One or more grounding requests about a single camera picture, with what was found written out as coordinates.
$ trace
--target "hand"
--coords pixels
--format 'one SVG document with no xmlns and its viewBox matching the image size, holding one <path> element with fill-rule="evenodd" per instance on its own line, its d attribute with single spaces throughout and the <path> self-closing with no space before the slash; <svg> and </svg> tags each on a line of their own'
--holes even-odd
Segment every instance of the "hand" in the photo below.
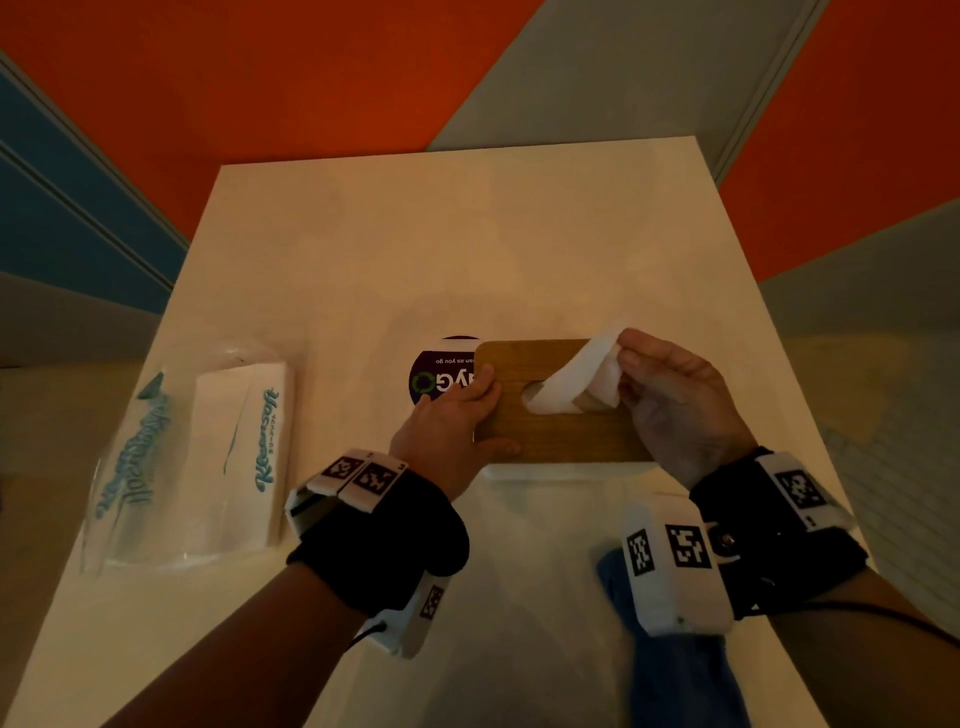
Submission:
<svg viewBox="0 0 960 728">
<path fill-rule="evenodd" d="M 468 387 L 452 384 L 436 401 L 423 395 L 413 414 L 390 441 L 390 454 L 440 487 L 450 500 L 494 459 L 520 454 L 520 443 L 505 437 L 473 442 L 473 428 L 493 412 L 500 385 L 485 364 Z"/>
<path fill-rule="evenodd" d="M 756 439 L 708 361 L 635 328 L 617 339 L 620 397 L 640 440 L 687 489 L 750 453 Z"/>
</svg>

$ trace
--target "blue cloth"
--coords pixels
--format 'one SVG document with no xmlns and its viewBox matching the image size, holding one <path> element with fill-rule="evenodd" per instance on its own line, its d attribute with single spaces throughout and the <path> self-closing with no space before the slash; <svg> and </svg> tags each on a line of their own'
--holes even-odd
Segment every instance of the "blue cloth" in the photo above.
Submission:
<svg viewBox="0 0 960 728">
<path fill-rule="evenodd" d="M 636 638 L 630 712 L 635 728 L 750 728 L 722 637 L 650 637 L 636 620 L 623 550 L 597 564 L 613 608 Z"/>
</svg>

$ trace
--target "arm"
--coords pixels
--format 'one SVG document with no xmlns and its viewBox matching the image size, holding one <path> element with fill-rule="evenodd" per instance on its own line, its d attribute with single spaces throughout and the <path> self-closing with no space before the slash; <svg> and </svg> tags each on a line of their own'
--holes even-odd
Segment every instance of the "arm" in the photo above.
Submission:
<svg viewBox="0 0 960 728">
<path fill-rule="evenodd" d="M 424 396 L 391 442 L 390 454 L 452 501 L 494 458 L 519 453 L 512 440 L 473 442 L 474 426 L 499 397 L 492 367 L 466 389 L 454 385 L 436 401 Z M 300 726 L 366 618 L 314 571 L 292 564 L 107 726 Z"/>
<path fill-rule="evenodd" d="M 640 439 L 687 489 L 756 447 L 724 379 L 703 358 L 635 329 L 619 343 L 620 392 Z M 814 600 L 874 604 L 923 619 L 871 570 Z M 784 614 L 771 623 L 833 728 L 932 728 L 960 715 L 960 650 L 920 629 L 845 612 Z"/>
</svg>

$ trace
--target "person's left hand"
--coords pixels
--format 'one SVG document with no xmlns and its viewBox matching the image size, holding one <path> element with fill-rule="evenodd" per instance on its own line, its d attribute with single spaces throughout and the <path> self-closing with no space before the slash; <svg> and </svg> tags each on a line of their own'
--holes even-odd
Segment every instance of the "person's left hand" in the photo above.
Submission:
<svg viewBox="0 0 960 728">
<path fill-rule="evenodd" d="M 390 454 L 439 486 L 451 501 L 456 499 L 485 465 L 520 454 L 520 443 L 509 438 L 473 442 L 473 428 L 499 399 L 500 385 L 493 381 L 490 364 L 468 387 L 454 383 L 435 401 L 423 395 L 390 441 Z"/>
</svg>

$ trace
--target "white table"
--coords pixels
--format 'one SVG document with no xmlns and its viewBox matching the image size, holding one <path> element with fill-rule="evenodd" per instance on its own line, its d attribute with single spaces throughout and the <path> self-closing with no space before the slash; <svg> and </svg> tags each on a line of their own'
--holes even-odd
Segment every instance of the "white table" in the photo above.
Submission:
<svg viewBox="0 0 960 728">
<path fill-rule="evenodd" d="M 846 502 L 692 137 L 224 167 L 144 377 L 183 341 L 277 348 L 299 370 L 293 484 L 387 447 L 431 342 L 585 337 L 620 315 L 713 361 L 761 441 Z M 310 724 L 623 723 L 631 642 L 593 564 L 627 499 L 676 487 L 659 469 L 479 479 L 457 501 L 472 556 L 420 656 L 358 646 Z M 8 725 L 98 724 L 285 552 L 91 583 L 75 548 Z M 729 644 L 755 726 L 823 724 L 765 619 Z"/>
</svg>

